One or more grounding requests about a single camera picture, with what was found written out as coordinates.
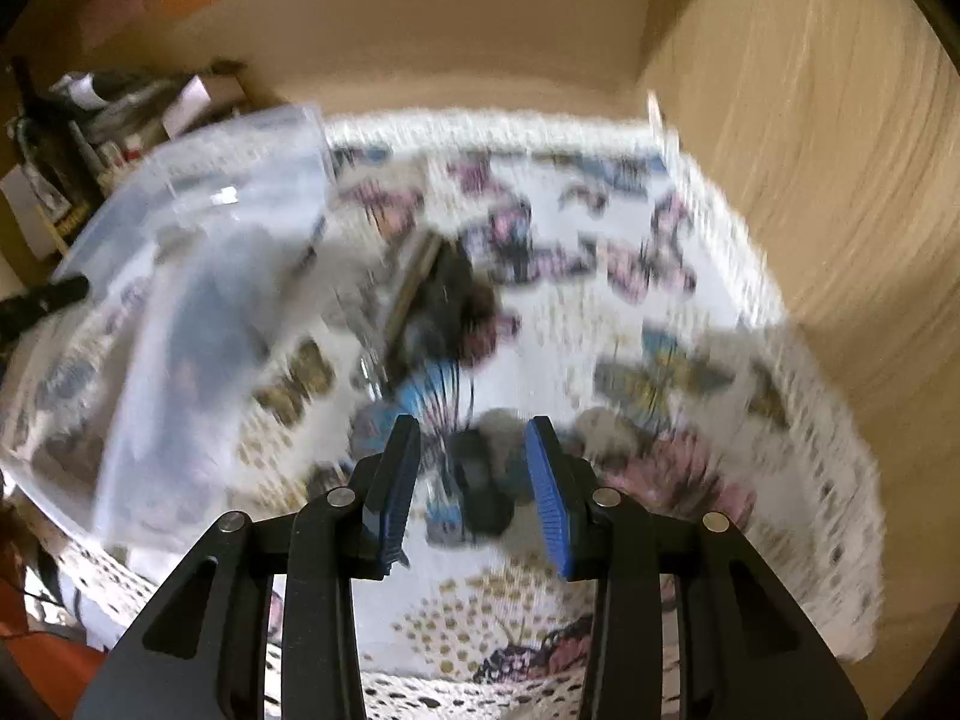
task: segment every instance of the butterfly pattern fabric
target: butterfly pattern fabric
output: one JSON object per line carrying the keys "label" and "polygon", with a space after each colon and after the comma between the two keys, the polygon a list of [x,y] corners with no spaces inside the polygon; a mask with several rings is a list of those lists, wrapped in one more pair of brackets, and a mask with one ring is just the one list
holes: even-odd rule
{"label": "butterfly pattern fabric", "polygon": [[253,399],[280,424],[294,427],[304,417],[305,404],[330,392],[334,378],[317,343],[305,338],[290,358],[286,373],[253,391]]}
{"label": "butterfly pattern fabric", "polygon": [[[592,591],[559,581],[542,553],[523,442],[530,415],[549,415],[565,451],[651,511],[726,512],[771,539],[788,527],[749,471],[757,431],[784,435],[787,404],[767,386],[773,375],[768,382],[752,365],[754,351],[734,354],[704,337],[704,327],[738,328],[739,317],[659,154],[400,158],[375,149],[337,159],[324,242],[375,268],[380,244],[430,225],[491,291],[491,311],[464,327],[456,360],[413,371],[382,399],[349,395],[357,346],[332,324],[312,334],[316,351],[297,347],[254,396],[257,444],[270,440],[258,437],[264,416],[291,443],[265,466],[292,476],[301,463],[311,494],[381,452],[399,415],[419,420],[409,569],[392,572],[389,598],[354,589],[365,667],[483,686],[586,662]],[[330,394],[320,394],[322,365],[319,388],[295,375],[301,357],[339,374]],[[782,494],[795,489],[791,481]],[[796,555],[806,560],[803,549]],[[673,614],[669,586],[662,595]]]}
{"label": "butterfly pattern fabric", "polygon": [[614,359],[597,362],[593,384],[638,427],[653,433],[670,425],[671,389],[707,395],[733,382],[733,375],[688,352],[674,336],[644,329],[642,365]]}

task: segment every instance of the black object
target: black object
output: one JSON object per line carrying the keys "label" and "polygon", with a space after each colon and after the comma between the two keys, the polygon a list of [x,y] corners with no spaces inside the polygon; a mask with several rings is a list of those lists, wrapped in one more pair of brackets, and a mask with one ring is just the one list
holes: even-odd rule
{"label": "black object", "polygon": [[813,624],[723,514],[659,517],[600,488],[544,416],[526,439],[549,554],[568,579],[599,580],[582,720],[659,717],[661,573],[676,577],[680,717],[866,718]]}
{"label": "black object", "polygon": [[909,688],[883,720],[942,720],[960,717],[960,608]]}
{"label": "black object", "polygon": [[[726,518],[717,514],[727,528],[712,533],[597,494],[587,462],[563,455],[546,418],[528,440],[544,531],[574,536],[565,573],[600,580],[580,717],[659,718],[659,571],[679,577],[685,720],[865,717],[827,646]],[[364,718],[349,581],[383,579],[397,558],[418,464],[419,425],[401,416],[347,488],[256,524],[224,514],[133,621],[75,719],[261,717],[278,573],[283,716]],[[545,497],[543,485],[553,485]]]}
{"label": "black object", "polygon": [[355,386],[374,400],[429,362],[456,360],[464,327],[493,316],[496,300],[469,259],[433,229],[413,229],[388,253],[352,316],[363,344]]}
{"label": "black object", "polygon": [[86,276],[69,276],[0,300],[0,380],[7,372],[7,362],[18,338],[50,314],[79,303],[89,290]]}
{"label": "black object", "polygon": [[400,556],[420,437],[401,416],[348,487],[286,517],[220,517],[124,633],[75,719],[262,717],[272,577],[284,573],[283,716],[364,717],[349,583],[382,580]]}
{"label": "black object", "polygon": [[500,536],[514,519],[514,501],[493,478],[490,443],[467,428],[445,437],[443,445],[464,526],[477,536]]}

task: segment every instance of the plastic bag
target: plastic bag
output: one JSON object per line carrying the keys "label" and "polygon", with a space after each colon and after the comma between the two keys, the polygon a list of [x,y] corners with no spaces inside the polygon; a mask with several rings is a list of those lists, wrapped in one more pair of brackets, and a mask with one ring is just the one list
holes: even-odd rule
{"label": "plastic bag", "polygon": [[[0,391],[0,464],[70,536],[182,549],[219,514],[229,415],[323,223],[329,165],[313,109],[233,119],[151,152],[80,234],[56,276],[88,276],[90,298],[22,341]],[[104,450],[80,473],[64,445]]]}

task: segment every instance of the yellow butterfly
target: yellow butterfly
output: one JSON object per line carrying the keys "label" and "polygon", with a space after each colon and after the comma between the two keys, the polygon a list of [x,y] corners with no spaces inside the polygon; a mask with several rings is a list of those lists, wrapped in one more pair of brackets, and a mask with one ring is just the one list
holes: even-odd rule
{"label": "yellow butterfly", "polygon": [[253,399],[284,427],[304,418],[304,402],[333,389],[336,374],[313,338],[299,343],[287,364],[288,372],[253,391]]}
{"label": "yellow butterfly", "polygon": [[670,389],[703,395],[733,381],[707,358],[690,354],[669,333],[645,328],[642,338],[644,365],[601,360],[593,371],[594,389],[642,429],[656,433],[670,426]]}

